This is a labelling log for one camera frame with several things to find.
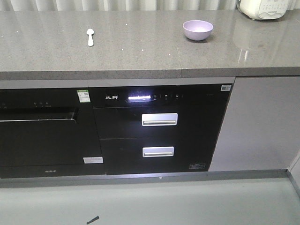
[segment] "rice cooker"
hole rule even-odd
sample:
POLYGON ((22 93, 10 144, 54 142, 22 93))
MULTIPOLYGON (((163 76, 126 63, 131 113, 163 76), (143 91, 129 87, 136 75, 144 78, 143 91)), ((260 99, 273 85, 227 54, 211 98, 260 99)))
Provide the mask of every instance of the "rice cooker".
POLYGON ((253 20, 270 20, 282 17, 290 0, 237 0, 238 10, 253 20))

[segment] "purple bowl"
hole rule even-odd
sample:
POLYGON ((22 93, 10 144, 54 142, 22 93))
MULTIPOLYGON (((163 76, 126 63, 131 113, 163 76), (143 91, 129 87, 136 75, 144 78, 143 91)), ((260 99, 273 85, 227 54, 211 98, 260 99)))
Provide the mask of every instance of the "purple bowl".
POLYGON ((184 34, 194 41, 201 41, 210 36, 214 26, 202 20, 190 20, 183 23, 184 34))

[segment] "gray cabinet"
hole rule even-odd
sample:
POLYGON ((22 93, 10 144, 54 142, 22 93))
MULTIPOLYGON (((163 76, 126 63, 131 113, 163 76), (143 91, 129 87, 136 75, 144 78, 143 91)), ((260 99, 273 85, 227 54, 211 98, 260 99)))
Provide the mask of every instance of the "gray cabinet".
POLYGON ((293 163, 291 164, 289 171, 291 172, 294 181, 300 188, 300 151, 293 163))
POLYGON ((237 78, 210 171, 288 168, 300 149, 300 77, 237 78))

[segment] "white spoon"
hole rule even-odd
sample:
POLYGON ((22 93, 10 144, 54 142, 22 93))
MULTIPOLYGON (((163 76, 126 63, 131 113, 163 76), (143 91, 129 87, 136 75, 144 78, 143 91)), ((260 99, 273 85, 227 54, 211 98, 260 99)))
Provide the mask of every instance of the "white spoon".
POLYGON ((88 29, 88 31, 86 32, 86 34, 89 35, 88 46, 93 46, 94 42, 93 42, 92 35, 94 34, 94 30, 93 29, 88 29))

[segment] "black appliance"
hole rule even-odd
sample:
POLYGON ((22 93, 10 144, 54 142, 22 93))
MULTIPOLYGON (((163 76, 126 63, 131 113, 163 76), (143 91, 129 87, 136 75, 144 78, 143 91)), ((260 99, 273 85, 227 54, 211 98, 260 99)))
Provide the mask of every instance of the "black appliance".
POLYGON ((86 88, 0 90, 0 178, 105 174, 86 88))
POLYGON ((230 88, 91 88, 106 174, 208 171, 230 88))

